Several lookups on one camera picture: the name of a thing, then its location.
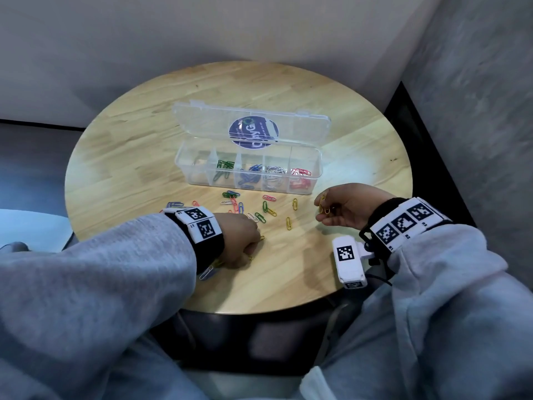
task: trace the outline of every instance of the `gray sweatshirt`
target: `gray sweatshirt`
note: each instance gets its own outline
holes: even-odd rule
[[[391,298],[400,358],[391,380],[407,397],[533,398],[533,295],[505,273],[480,231],[435,228],[389,265],[398,272],[393,288],[375,294]],[[183,305],[195,273],[189,240],[162,214],[58,254],[0,255],[0,399],[101,398],[113,364]],[[329,385],[340,400],[337,386],[349,386],[314,375],[307,398],[331,398]]]

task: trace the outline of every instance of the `plastic organizer box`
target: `plastic organizer box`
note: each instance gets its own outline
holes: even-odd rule
[[[327,116],[201,101],[177,102],[173,111],[188,133],[175,162],[190,184],[310,194],[322,176],[317,146],[330,131]]]

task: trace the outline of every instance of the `person's left hand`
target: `person's left hand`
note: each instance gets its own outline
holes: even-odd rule
[[[225,268],[240,268],[248,262],[261,240],[257,223],[238,213],[214,213],[224,236],[224,251],[219,257]]]

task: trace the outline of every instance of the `round wooden table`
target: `round wooden table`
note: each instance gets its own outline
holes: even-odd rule
[[[357,231],[326,228],[312,202],[323,189],[362,182],[410,197],[411,168],[387,119],[362,96],[319,74],[276,63],[220,62],[188,67],[147,81],[119,97],[91,122],[72,152],[65,199],[72,229],[85,240],[169,201],[198,201],[213,212],[222,188],[186,183],[174,164],[184,139],[171,108],[176,101],[269,111],[306,110],[331,118],[322,146],[323,175],[313,194],[275,194],[278,216],[259,223],[265,240],[247,268],[221,270],[197,282],[186,309],[249,314],[286,309],[322,298],[342,286],[331,240]],[[265,192],[239,190],[246,211],[261,212]],[[298,199],[298,210],[292,208]],[[287,230],[285,218],[292,219]]]

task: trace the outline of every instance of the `transparent lid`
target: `transparent lid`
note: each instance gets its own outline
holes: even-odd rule
[[[241,146],[250,144],[250,148],[266,141],[319,146],[331,126],[325,115],[216,107],[203,101],[177,102],[173,111],[180,126],[193,136],[240,140]]]

